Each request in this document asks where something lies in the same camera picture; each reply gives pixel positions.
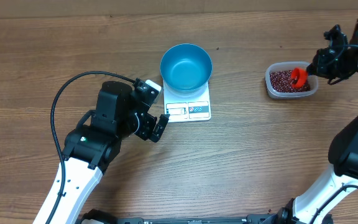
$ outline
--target white kitchen scale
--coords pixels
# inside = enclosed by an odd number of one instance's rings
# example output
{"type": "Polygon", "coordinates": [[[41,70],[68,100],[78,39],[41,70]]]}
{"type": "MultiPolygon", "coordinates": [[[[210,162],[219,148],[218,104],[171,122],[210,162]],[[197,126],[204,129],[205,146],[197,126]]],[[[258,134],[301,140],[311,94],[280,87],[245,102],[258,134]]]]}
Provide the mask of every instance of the white kitchen scale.
{"type": "Polygon", "coordinates": [[[209,121],[211,119],[211,101],[208,82],[194,93],[180,93],[172,90],[165,82],[164,110],[169,114],[169,123],[189,121],[209,121]]]}

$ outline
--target beans in container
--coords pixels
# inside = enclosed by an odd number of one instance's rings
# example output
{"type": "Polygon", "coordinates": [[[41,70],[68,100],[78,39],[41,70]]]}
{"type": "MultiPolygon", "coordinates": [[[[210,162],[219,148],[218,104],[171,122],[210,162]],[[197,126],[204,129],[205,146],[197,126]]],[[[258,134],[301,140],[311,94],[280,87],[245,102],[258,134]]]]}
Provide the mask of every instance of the beans in container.
{"type": "Polygon", "coordinates": [[[280,93],[299,93],[310,91],[310,84],[308,81],[301,88],[293,88],[291,79],[292,70],[285,70],[270,73],[270,82],[275,91],[280,93]]]}

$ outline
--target wall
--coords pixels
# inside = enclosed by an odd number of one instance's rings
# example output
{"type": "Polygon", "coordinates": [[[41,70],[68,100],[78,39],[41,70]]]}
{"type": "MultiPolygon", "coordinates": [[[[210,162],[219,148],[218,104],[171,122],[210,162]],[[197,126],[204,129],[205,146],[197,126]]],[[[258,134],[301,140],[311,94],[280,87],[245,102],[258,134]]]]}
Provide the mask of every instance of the wall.
{"type": "Polygon", "coordinates": [[[358,9],[355,0],[0,0],[0,18],[358,9]]]}

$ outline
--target wooden table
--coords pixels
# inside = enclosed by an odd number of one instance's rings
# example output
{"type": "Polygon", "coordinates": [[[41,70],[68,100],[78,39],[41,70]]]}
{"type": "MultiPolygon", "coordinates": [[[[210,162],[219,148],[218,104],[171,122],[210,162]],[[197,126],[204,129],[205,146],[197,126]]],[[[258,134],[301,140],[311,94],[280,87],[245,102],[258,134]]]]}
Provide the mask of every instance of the wooden table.
{"type": "MultiPolygon", "coordinates": [[[[233,217],[276,212],[328,165],[333,137],[358,115],[358,74],[301,100],[272,100],[264,75],[275,62],[310,62],[358,11],[247,12],[0,20],[0,223],[32,223],[58,157],[53,97],[72,76],[106,70],[162,83],[163,53],[180,43],[214,63],[212,119],[169,124],[157,144],[131,136],[85,203],[118,217],[233,217]]],[[[84,77],[59,99],[60,142],[95,107],[104,76],[84,77]]],[[[163,113],[162,102],[151,114],[163,113]]],[[[358,223],[358,192],[333,211],[358,223]]]]}

